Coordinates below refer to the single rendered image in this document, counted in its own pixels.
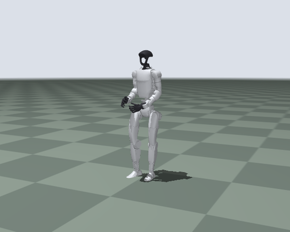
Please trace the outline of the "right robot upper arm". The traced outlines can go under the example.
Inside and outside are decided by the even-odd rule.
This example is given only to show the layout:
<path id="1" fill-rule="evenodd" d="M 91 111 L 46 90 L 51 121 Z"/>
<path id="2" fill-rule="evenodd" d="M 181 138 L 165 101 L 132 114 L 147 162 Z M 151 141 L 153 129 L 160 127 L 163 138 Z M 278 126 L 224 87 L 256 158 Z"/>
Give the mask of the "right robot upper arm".
<path id="1" fill-rule="evenodd" d="M 137 70 L 136 70 L 137 71 Z M 133 86 L 134 88 L 132 89 L 132 93 L 134 93 L 135 95 L 138 95 L 138 92 L 137 92 L 137 84 L 136 84 L 136 71 L 133 71 L 132 72 L 132 77 L 133 77 Z"/>

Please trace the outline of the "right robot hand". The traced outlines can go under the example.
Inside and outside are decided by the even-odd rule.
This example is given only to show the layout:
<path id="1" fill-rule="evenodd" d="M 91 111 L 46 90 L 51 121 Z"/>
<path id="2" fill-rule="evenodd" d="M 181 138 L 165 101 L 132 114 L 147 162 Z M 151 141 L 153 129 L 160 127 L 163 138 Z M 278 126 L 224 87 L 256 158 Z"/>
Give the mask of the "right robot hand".
<path id="1" fill-rule="evenodd" d="M 129 98 L 127 98 L 126 96 L 123 98 L 123 100 L 122 100 L 122 103 L 121 103 L 121 107 L 123 107 L 124 108 L 124 104 L 127 104 L 128 103 L 128 100 L 129 100 Z M 124 105 L 124 106 L 123 106 Z"/>

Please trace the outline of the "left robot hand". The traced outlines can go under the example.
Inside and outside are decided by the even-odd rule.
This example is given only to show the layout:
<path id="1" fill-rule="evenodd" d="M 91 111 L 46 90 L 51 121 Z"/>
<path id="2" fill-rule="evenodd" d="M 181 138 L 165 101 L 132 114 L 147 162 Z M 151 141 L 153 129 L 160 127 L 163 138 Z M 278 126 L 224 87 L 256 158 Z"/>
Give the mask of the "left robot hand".
<path id="1" fill-rule="evenodd" d="M 132 113 L 135 113 L 135 112 L 140 111 L 141 109 L 144 109 L 142 105 L 146 104 L 146 102 L 141 103 L 141 104 L 134 104 L 131 102 L 131 104 L 133 104 L 134 106 L 129 106 L 129 109 L 130 111 L 132 111 Z"/>

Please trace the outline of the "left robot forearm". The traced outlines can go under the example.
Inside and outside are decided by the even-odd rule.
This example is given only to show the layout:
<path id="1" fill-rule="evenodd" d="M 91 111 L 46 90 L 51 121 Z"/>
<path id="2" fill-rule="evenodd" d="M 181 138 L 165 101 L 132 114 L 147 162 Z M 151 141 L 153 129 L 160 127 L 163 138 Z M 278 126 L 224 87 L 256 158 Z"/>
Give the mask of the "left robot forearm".
<path id="1" fill-rule="evenodd" d="M 161 96 L 161 91 L 157 91 L 155 95 L 152 95 L 148 100 L 145 101 L 146 104 L 142 105 L 143 108 L 146 109 L 149 106 L 151 106 L 154 101 L 157 101 L 160 98 L 160 96 Z"/>

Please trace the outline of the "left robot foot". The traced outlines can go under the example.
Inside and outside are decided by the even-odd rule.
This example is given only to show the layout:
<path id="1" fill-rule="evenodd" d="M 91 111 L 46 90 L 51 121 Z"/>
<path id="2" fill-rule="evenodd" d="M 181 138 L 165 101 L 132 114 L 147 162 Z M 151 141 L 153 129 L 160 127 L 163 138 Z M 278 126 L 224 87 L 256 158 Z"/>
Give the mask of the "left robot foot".
<path id="1" fill-rule="evenodd" d="M 146 176 L 146 178 L 144 179 L 144 181 L 150 181 L 150 180 L 152 180 L 153 178 L 156 177 L 155 176 L 155 173 L 153 173 L 153 174 L 151 174 L 151 173 L 148 173 L 148 175 Z"/>

